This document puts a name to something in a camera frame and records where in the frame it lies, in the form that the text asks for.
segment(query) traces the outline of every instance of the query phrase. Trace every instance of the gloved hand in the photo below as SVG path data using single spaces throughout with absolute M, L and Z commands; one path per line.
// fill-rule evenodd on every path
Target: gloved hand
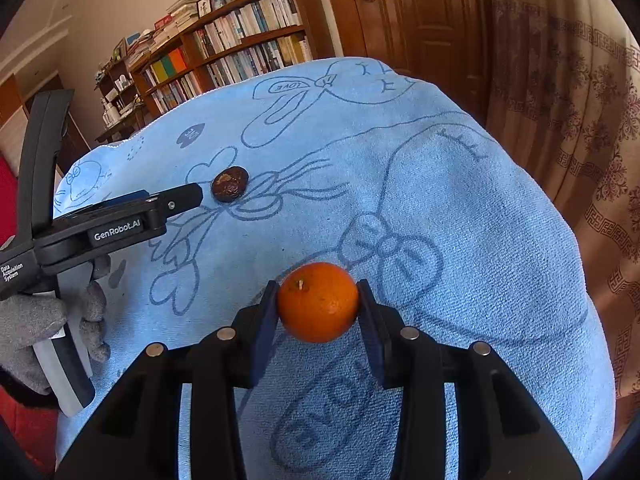
M 31 390 L 50 393 L 44 375 L 31 347 L 56 334 L 66 323 L 68 308 L 80 308 L 80 333 L 91 359 L 105 362 L 111 355 L 104 342 L 104 311 L 107 300 L 95 281 L 109 273 L 104 262 L 94 266 L 94 273 L 78 304 L 66 305 L 54 296 L 15 294 L 0 301 L 0 366 Z

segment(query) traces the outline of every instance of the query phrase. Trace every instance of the curtain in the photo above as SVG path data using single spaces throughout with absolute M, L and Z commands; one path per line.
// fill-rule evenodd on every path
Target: curtain
M 610 0 L 492 3 L 486 129 L 578 240 L 615 374 L 616 442 L 640 408 L 640 50 Z

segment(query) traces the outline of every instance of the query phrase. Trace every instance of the light blue blanket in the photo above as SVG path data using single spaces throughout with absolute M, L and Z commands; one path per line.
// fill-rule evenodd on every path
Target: light blue blanket
M 231 165 L 250 182 L 223 205 L 210 183 Z M 171 219 L 165 236 L 112 254 L 101 281 L 111 360 L 96 369 L 94 403 L 61 417 L 60 455 L 149 342 L 196 343 L 252 304 L 268 280 L 328 261 L 367 278 L 380 303 L 437 341 L 491 343 L 585 478 L 606 456 L 612 368 L 574 235 L 534 181 L 435 86 L 343 58 L 209 92 L 76 162 L 56 193 L 56 214 L 189 182 L 203 187 L 201 207 Z M 447 479 L 457 477 L 451 393 Z M 373 380 L 357 326 L 325 345 L 279 328 L 265 377 L 236 398 L 249 479 L 388 476 L 401 395 Z M 188 478 L 187 417 L 180 474 Z

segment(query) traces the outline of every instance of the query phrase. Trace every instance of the metal screw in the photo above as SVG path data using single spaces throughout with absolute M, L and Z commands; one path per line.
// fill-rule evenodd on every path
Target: metal screw
M 491 347 L 484 341 L 476 341 L 472 348 L 476 354 L 489 355 L 491 353 Z
M 158 357 L 162 352 L 164 352 L 164 346 L 162 343 L 151 343 L 146 347 L 145 351 L 149 357 Z
M 218 339 L 220 339 L 220 341 L 231 341 L 236 337 L 236 330 L 230 326 L 223 326 L 220 330 L 218 330 L 216 336 L 218 336 Z
M 414 339 L 418 339 L 420 335 L 420 331 L 417 328 L 412 326 L 405 326 L 401 331 L 400 335 L 409 341 L 413 341 Z

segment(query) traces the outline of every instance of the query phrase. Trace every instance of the books on shelf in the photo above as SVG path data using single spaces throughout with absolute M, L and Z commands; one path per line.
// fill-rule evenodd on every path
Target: books on shelf
M 219 88 L 311 60 L 306 36 L 292 34 L 221 57 L 207 69 L 213 85 Z
M 151 97 L 158 106 L 158 110 L 164 114 L 202 93 L 198 78 L 193 72 L 189 72 L 180 79 L 160 87 L 151 94 Z
M 167 41 L 180 33 L 178 23 L 171 17 L 171 15 L 165 16 L 162 20 L 156 22 L 156 26 L 159 23 L 163 23 L 160 28 L 156 28 L 153 35 L 153 41 L 149 47 L 149 51 L 153 52 L 163 46 Z
M 140 36 L 136 43 L 134 43 L 129 49 L 125 65 L 127 70 L 130 70 L 142 57 L 149 53 L 151 44 L 153 42 L 153 33 L 149 32 L 144 36 Z
M 182 32 L 185 28 L 193 25 L 198 21 L 198 4 L 185 4 L 172 12 L 175 25 L 178 27 L 178 31 Z
M 182 48 L 175 48 L 141 72 L 146 83 L 152 88 L 170 77 L 187 69 Z
M 173 14 L 178 11 L 181 7 L 187 4 L 197 4 L 198 0 L 177 0 L 174 4 L 166 10 L 167 14 Z
M 242 38 L 301 24 L 295 0 L 259 0 L 207 23 L 193 37 L 206 59 L 242 44 Z

